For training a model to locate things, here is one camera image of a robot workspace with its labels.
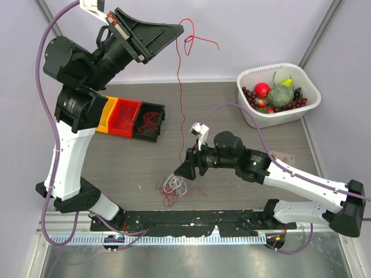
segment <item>plastic basket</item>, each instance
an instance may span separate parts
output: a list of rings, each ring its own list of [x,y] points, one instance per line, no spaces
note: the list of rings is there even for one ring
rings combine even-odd
[[[275,83],[279,84],[290,76],[293,79],[293,85],[295,87],[301,87],[301,91],[305,98],[308,99],[307,106],[288,110],[284,112],[278,112],[273,114],[263,114],[255,111],[246,100],[243,95],[242,87],[246,87],[249,90],[253,90],[255,85],[264,82],[272,84],[273,74],[276,72],[274,78]],[[268,65],[266,67],[249,69],[241,73],[237,79],[238,86],[238,97],[237,103],[247,109],[257,121],[259,127],[276,126],[282,123],[288,123],[293,120],[300,119],[308,110],[311,110],[318,106],[321,102],[321,94],[317,88],[310,81],[307,74],[297,65],[282,63],[275,65]],[[242,113],[243,117],[249,125],[255,127],[251,118],[246,114]]]

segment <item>pear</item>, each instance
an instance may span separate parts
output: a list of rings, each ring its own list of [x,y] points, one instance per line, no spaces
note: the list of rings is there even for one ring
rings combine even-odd
[[[286,79],[285,81],[283,81],[281,84],[282,84],[282,85],[285,85],[285,86],[287,86],[287,87],[292,88],[292,79],[291,79],[291,76],[290,76],[290,78],[288,78],[288,79]]]

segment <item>white string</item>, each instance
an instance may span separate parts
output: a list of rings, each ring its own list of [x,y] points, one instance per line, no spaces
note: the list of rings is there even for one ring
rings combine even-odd
[[[171,174],[168,179],[162,185],[163,191],[165,193],[171,193],[175,191],[177,196],[184,195],[187,193],[187,184],[184,181],[183,177],[179,177],[177,175]]]

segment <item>playing card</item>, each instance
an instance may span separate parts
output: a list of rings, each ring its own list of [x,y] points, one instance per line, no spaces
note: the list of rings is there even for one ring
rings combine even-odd
[[[271,151],[271,155],[274,158],[277,158],[277,159],[283,161],[287,165],[290,165],[292,167],[295,167],[295,156],[288,155],[288,154],[282,153],[282,152],[275,152],[275,151]]]

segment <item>table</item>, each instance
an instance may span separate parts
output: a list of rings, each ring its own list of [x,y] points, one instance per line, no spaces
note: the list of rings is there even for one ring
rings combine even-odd
[[[97,133],[90,143],[83,177],[126,210],[164,209],[163,196],[155,188],[180,165],[181,149],[179,84],[110,85],[106,96],[122,97],[164,104],[166,119],[156,143]],[[237,103],[235,82],[183,84],[183,110],[186,122],[184,151],[195,143],[189,133],[191,125],[200,122],[215,106]],[[248,148],[263,151],[255,128],[248,126],[242,112],[225,107],[212,116],[209,144],[225,130],[240,137]],[[296,167],[316,174],[315,164],[300,120],[263,129],[271,150],[295,156]],[[172,207],[177,210],[198,209],[262,209],[268,199],[302,201],[304,198],[288,191],[242,181],[231,169],[209,169],[203,177],[187,181],[188,190],[197,186],[207,195],[194,190]]]

